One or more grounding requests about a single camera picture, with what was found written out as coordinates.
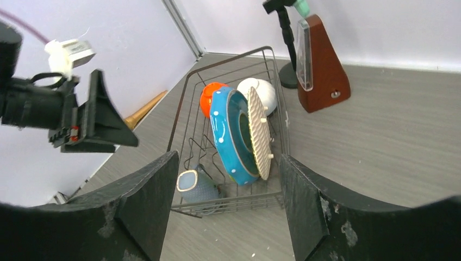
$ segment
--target round black base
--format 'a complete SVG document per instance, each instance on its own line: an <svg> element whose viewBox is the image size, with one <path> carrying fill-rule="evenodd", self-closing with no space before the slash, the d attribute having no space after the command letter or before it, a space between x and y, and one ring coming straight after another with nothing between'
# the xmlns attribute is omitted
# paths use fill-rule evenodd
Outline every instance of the round black base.
<svg viewBox="0 0 461 261"><path fill-rule="evenodd" d="M293 70L291 63L285 64L278 72L278 76L283 87L288 89L298 88L298 78L296 77L296 72Z"/></svg>

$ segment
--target white textured plate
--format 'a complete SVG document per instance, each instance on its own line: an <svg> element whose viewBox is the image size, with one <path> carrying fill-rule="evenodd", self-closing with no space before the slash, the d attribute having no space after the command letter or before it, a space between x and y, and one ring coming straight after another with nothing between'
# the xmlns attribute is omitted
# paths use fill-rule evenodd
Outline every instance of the white textured plate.
<svg viewBox="0 0 461 261"><path fill-rule="evenodd" d="M248 121L250 122L251 144L254 159L261 178L267 180L271 168L271 135L265 108L256 89L251 87L248 92Z"/></svg>

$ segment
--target scratched black surface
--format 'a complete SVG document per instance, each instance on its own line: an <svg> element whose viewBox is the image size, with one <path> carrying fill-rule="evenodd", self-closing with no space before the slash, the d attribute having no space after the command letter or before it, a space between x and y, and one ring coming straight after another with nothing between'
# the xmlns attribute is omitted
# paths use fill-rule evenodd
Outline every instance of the scratched black surface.
<svg viewBox="0 0 461 261"><path fill-rule="evenodd" d="M296 260L459 260L461 196L406 208L356 193L288 155L280 168Z"/></svg>
<svg viewBox="0 0 461 261"><path fill-rule="evenodd" d="M177 173L178 153L168 152L67 204L0 204L1 259L159 260Z"/></svg>

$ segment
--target white panel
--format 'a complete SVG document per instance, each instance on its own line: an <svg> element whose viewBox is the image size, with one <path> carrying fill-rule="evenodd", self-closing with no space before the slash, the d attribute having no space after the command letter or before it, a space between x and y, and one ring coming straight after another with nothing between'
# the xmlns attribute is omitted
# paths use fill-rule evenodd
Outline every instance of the white panel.
<svg viewBox="0 0 461 261"><path fill-rule="evenodd" d="M208 52L264 45L288 57L277 14L263 0L176 0ZM344 63L461 70L459 0L308 0ZM294 8L292 24L300 19Z"/></svg>
<svg viewBox="0 0 461 261"><path fill-rule="evenodd" d="M195 57L161 0L0 0L0 8L64 41L89 40L97 52L75 70L79 102L87 99L89 74L103 69L109 96L128 116L168 90L192 67ZM43 44L24 32L16 76L49 71ZM73 193L110 156L61 154L47 131L0 127L0 201L24 206L46 203L57 192Z"/></svg>

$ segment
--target green object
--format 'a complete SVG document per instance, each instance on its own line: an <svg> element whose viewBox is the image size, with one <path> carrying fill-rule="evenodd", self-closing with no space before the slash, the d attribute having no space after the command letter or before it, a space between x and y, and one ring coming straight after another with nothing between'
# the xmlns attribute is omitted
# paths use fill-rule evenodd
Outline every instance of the green object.
<svg viewBox="0 0 461 261"><path fill-rule="evenodd" d="M307 4L306 0L297 0L293 5L298 13L305 19L310 13L309 5Z"/></svg>

